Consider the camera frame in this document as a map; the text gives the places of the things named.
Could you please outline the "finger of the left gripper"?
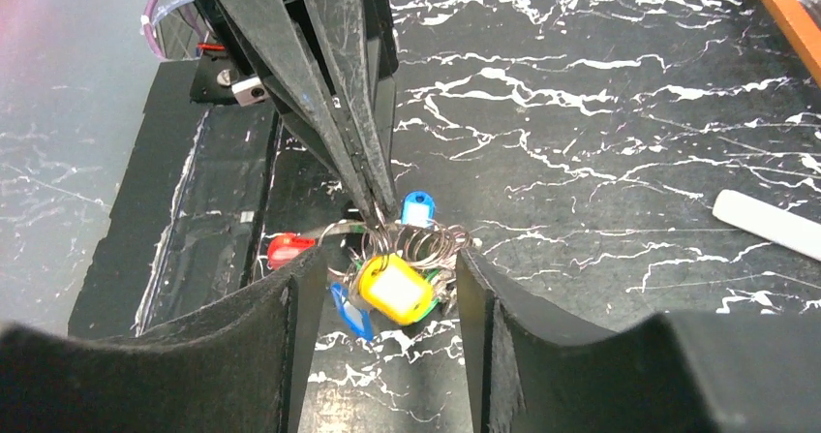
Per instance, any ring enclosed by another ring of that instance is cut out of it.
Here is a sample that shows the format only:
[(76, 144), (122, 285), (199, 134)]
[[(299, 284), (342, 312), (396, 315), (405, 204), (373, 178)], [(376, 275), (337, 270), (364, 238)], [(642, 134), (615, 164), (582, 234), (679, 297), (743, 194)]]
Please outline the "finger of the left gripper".
[(326, 145), (365, 219), (393, 216), (389, 157), (395, 70), (376, 0), (304, 0), (332, 82)]

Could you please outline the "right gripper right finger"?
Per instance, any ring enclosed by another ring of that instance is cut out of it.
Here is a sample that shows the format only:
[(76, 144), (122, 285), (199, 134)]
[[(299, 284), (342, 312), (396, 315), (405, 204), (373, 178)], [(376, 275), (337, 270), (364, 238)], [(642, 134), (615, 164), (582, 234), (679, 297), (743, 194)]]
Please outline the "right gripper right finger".
[(458, 254), (476, 432), (816, 432), (820, 320), (657, 313), (623, 331)]

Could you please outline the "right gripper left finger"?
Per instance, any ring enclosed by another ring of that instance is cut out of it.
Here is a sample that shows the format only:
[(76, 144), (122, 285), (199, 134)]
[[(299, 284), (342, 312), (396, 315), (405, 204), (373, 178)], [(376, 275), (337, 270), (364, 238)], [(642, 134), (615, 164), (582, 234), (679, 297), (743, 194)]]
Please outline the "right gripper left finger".
[(138, 337), (1, 326), (5, 432), (295, 432), (327, 280), (317, 249)]

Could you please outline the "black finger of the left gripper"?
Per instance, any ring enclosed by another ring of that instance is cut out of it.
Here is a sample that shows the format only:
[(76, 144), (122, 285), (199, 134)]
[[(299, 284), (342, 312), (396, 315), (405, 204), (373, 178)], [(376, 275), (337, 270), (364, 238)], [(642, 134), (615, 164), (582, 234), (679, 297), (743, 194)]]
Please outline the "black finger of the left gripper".
[[(376, 1), (382, 19), (382, 0)], [(326, 145), (332, 82), (304, 0), (198, 2), (236, 65), (274, 99), (284, 125), (343, 182)]]

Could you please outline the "red white keyring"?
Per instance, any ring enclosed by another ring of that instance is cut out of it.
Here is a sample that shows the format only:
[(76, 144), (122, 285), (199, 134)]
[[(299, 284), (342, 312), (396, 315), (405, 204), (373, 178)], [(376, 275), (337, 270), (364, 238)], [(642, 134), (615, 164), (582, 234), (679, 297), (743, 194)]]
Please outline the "red white keyring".
[(362, 265), (377, 256), (396, 254), (423, 277), (436, 269), (450, 272), (448, 296), (438, 305), (450, 312), (456, 305), (456, 256), (463, 249), (479, 247), (482, 241), (461, 225), (446, 226), (437, 221), (428, 228), (404, 225), (396, 220), (369, 227), (361, 220), (339, 220), (305, 232), (281, 232), (272, 236), (265, 257), (271, 270), (278, 269), (302, 252), (321, 246), (332, 236), (358, 235), (359, 244), (349, 251), (350, 265), (344, 270), (329, 269), (333, 283), (340, 283), (354, 294), (354, 301), (369, 306), (356, 290)]

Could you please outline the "green key tag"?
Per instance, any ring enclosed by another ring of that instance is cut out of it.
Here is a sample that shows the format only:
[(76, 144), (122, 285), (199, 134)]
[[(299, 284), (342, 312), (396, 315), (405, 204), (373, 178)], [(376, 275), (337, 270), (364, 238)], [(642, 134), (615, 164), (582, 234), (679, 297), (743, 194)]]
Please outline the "green key tag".
[(426, 276), (426, 279), (433, 289), (433, 296), (423, 317), (430, 314), (441, 301), (446, 300), (448, 296), (447, 287), (450, 280), (450, 272), (443, 269), (432, 270)]

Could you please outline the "blue key tag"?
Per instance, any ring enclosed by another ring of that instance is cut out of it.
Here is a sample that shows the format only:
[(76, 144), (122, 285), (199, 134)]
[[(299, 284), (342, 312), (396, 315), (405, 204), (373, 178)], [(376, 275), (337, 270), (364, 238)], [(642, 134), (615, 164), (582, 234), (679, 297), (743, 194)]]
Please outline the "blue key tag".
[(329, 290), (339, 317), (351, 333), (357, 338), (372, 341), (375, 334), (369, 313), (352, 304), (348, 289), (340, 283), (333, 283)]
[(404, 225), (428, 228), (433, 224), (435, 211), (431, 195), (424, 191), (410, 192), (403, 201), (400, 221)]

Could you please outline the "orange grey marker pen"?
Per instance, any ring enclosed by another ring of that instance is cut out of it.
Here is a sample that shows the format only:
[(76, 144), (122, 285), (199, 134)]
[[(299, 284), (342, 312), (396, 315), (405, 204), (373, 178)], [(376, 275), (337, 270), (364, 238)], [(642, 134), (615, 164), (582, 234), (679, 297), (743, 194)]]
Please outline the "orange grey marker pen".
[(715, 199), (716, 219), (820, 261), (820, 224), (733, 190)]

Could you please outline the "wooden three-tier shelf rack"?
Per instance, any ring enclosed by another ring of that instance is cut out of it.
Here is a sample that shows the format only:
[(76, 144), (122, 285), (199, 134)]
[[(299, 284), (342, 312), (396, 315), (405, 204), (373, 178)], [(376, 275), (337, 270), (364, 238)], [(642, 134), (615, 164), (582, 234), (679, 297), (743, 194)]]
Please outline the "wooden three-tier shelf rack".
[(803, 65), (820, 85), (820, 0), (761, 0)]

